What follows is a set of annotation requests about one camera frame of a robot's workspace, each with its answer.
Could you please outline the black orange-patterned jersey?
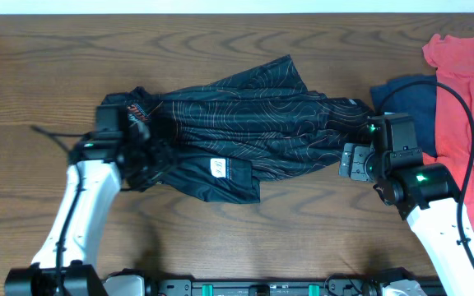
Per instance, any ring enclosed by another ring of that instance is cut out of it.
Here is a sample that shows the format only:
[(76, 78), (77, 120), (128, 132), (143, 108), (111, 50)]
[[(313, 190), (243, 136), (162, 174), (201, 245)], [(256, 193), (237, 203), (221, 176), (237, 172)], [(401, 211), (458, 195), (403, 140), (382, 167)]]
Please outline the black orange-patterned jersey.
[(257, 203), (263, 182), (340, 161), (370, 140), (372, 109), (309, 90), (290, 56), (204, 86), (164, 94), (142, 87), (105, 96), (170, 144), (178, 163), (165, 185), (205, 202)]

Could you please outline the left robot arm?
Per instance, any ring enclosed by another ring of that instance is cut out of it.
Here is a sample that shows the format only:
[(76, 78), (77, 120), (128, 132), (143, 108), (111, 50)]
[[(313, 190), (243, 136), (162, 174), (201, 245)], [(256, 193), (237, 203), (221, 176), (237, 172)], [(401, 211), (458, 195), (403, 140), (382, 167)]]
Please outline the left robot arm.
[(100, 241), (115, 197), (128, 185), (142, 192), (174, 168), (169, 144), (144, 123), (99, 123), (67, 153), (67, 183), (55, 221), (30, 266), (9, 271), (6, 295), (155, 295), (140, 271), (102, 280)]

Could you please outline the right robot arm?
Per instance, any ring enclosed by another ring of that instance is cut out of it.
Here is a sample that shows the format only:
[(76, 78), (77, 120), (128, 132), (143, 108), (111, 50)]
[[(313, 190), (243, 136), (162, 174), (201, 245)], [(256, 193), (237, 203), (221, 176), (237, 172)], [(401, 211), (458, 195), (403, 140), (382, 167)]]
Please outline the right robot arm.
[(442, 164), (423, 165), (418, 148), (378, 155), (347, 143), (339, 174), (373, 182), (420, 240), (447, 295), (474, 295), (474, 231), (461, 189)]

